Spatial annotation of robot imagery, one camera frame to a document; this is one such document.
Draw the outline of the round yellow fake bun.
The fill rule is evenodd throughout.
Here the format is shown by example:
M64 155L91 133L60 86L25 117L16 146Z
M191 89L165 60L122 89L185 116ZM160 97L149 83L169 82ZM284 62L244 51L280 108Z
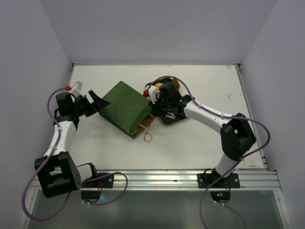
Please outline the round yellow fake bun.
M156 88L160 88L162 85L163 85L163 83L156 83L154 86L155 86Z

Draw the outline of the green brown paper bag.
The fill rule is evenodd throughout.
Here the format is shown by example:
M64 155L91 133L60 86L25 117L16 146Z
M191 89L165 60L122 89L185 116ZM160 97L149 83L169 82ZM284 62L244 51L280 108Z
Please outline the green brown paper bag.
M147 98L120 81L103 100L110 104L99 111L101 117L133 139L144 133L145 141L152 140L151 124L157 116L148 105Z

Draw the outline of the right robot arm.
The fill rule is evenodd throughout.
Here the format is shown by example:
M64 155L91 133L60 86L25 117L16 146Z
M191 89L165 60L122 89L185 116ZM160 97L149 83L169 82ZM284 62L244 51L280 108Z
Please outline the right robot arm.
M159 117L173 115L193 119L220 135L223 155L212 172L203 175L207 184L224 187L232 173L229 169L256 143L250 124L242 113L236 115L237 119L225 119L232 115L211 110L188 94L182 96L173 83L163 83L160 87L147 85L143 95L150 100L149 106Z

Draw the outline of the metal tongs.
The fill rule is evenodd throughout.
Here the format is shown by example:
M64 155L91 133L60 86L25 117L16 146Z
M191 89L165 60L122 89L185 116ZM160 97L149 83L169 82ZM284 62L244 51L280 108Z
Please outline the metal tongs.
M173 114L173 113L167 113L167 114L166 114L166 117L167 117L167 118L170 118L170 119L175 119L175 114Z

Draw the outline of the brown fake croissant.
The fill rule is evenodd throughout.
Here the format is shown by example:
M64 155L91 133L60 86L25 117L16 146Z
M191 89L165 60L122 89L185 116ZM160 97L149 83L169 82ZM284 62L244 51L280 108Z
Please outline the brown fake croissant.
M172 79L171 83L174 85L175 89L179 91L180 89L179 81L177 79Z

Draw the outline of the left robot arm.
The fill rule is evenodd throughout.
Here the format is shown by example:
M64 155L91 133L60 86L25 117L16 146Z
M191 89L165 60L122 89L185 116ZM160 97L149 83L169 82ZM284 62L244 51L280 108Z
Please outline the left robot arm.
M44 156L34 162L46 198L79 190L83 183L88 187L98 184L99 175L95 166L84 163L78 167L69 153L80 117L89 117L110 105L110 102L103 100L92 90L89 95L92 102L86 96L77 95L73 91L55 96L58 108L52 114L54 135L51 145Z

